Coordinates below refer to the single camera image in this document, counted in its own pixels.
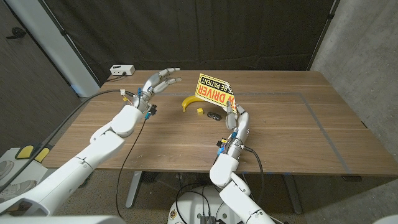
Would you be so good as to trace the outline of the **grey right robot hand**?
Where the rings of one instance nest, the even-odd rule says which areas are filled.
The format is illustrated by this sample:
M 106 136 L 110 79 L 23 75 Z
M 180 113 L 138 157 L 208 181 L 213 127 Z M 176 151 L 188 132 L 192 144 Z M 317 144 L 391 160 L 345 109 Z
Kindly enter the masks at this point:
M 238 159 L 249 134 L 249 114 L 241 105 L 236 105 L 235 113 L 230 101 L 227 102 L 226 112 L 226 127 L 232 131 L 228 137 L 227 155 Z

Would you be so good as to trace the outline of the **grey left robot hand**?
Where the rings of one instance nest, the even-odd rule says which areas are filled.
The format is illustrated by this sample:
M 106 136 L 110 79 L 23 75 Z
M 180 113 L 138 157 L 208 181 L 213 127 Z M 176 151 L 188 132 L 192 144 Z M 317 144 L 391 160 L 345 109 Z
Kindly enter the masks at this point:
M 180 71 L 180 68 L 166 68 L 150 76 L 141 88 L 140 97 L 134 102 L 134 106 L 142 113 L 149 110 L 150 100 L 154 95 L 182 80 L 180 77 L 170 78 L 170 75 L 177 71 Z

